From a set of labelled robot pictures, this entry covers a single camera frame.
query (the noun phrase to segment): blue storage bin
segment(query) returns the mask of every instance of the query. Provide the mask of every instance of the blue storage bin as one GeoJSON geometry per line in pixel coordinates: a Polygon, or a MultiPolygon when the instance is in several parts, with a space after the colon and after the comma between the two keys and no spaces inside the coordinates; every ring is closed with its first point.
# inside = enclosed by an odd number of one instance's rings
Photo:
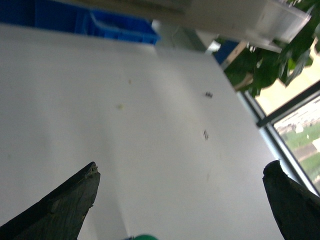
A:
{"type": "Polygon", "coordinates": [[[0,22],[148,44],[160,39],[144,19],[53,0],[0,0],[0,22]]]}
{"type": "Polygon", "coordinates": [[[35,0],[36,28],[74,33],[77,16],[85,8],[76,7],[51,0],[35,0]]]}
{"type": "Polygon", "coordinates": [[[0,0],[0,22],[33,27],[35,0],[0,0]]]}
{"type": "Polygon", "coordinates": [[[144,19],[92,10],[80,20],[77,33],[130,42],[156,44],[160,36],[144,19]]]}

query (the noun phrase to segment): metal window frame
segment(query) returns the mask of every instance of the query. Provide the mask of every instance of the metal window frame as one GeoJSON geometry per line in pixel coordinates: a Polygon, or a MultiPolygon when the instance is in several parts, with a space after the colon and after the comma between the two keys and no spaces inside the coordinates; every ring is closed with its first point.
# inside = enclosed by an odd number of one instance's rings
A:
{"type": "Polygon", "coordinates": [[[251,97],[248,92],[242,93],[241,95],[243,100],[253,113],[257,127],[260,130],[264,131],[272,146],[275,148],[276,152],[279,153],[279,157],[289,167],[289,170],[292,172],[296,180],[301,185],[304,185],[310,191],[320,196],[320,192],[315,188],[312,181],[309,179],[306,172],[302,169],[291,150],[287,147],[284,140],[274,128],[274,124],[277,121],[288,116],[292,112],[296,111],[297,109],[303,107],[313,99],[320,96],[320,80],[298,94],[296,97],[283,104],[281,107],[279,107],[269,115],[265,114],[258,102],[253,97],[251,97]]]}

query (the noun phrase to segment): green plant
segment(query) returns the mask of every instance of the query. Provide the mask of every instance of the green plant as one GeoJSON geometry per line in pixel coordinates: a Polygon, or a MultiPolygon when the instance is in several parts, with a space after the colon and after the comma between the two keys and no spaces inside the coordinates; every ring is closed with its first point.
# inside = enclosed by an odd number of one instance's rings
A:
{"type": "Polygon", "coordinates": [[[224,71],[237,91],[249,91],[255,97],[261,89],[271,86],[280,79],[286,86],[301,74],[305,66],[310,66],[310,47],[317,37],[315,50],[320,52],[320,0],[288,0],[311,15],[309,22],[290,43],[275,40],[282,48],[280,53],[266,49],[247,47],[224,71]]]}

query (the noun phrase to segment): green leaf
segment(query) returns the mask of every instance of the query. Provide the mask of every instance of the green leaf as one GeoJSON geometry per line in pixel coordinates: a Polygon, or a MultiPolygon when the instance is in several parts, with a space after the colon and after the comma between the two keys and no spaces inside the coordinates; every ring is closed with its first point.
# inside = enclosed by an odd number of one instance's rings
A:
{"type": "Polygon", "coordinates": [[[287,81],[288,74],[289,74],[288,62],[283,64],[282,68],[283,68],[283,70],[282,70],[281,75],[279,76],[279,79],[280,79],[281,82],[283,82],[285,84],[286,81],[287,81]]]}
{"type": "Polygon", "coordinates": [[[295,79],[297,76],[301,74],[303,71],[307,61],[309,60],[309,55],[310,55],[310,49],[305,51],[297,60],[295,69],[293,70],[293,73],[289,75],[285,81],[285,85],[288,86],[293,79],[295,79]]]}
{"type": "Polygon", "coordinates": [[[314,63],[314,60],[309,56],[308,60],[305,63],[305,67],[309,67],[314,63]]]}
{"type": "Polygon", "coordinates": [[[279,76],[280,65],[277,64],[277,54],[265,54],[261,66],[253,73],[253,85],[262,89],[272,85],[279,76]]]}
{"type": "Polygon", "coordinates": [[[238,57],[226,68],[226,71],[237,72],[243,70],[245,72],[253,73],[257,64],[257,54],[250,52],[245,48],[238,57]]]}
{"type": "Polygon", "coordinates": [[[296,63],[292,58],[289,58],[288,60],[288,69],[289,70],[293,70],[296,67],[296,63]]]}
{"type": "Polygon", "coordinates": [[[248,92],[253,98],[260,95],[260,90],[257,87],[250,87],[248,92]]]}
{"type": "Polygon", "coordinates": [[[320,53],[320,40],[318,40],[318,42],[316,43],[316,45],[314,46],[315,50],[317,53],[320,53]]]}
{"type": "Polygon", "coordinates": [[[318,24],[318,26],[316,26],[314,34],[318,39],[320,39],[320,23],[318,24]]]}
{"type": "Polygon", "coordinates": [[[239,83],[241,83],[245,77],[247,72],[244,70],[238,70],[238,71],[233,71],[233,70],[225,70],[224,71],[225,75],[227,76],[227,78],[229,79],[230,83],[232,84],[232,86],[235,86],[239,83]]]}

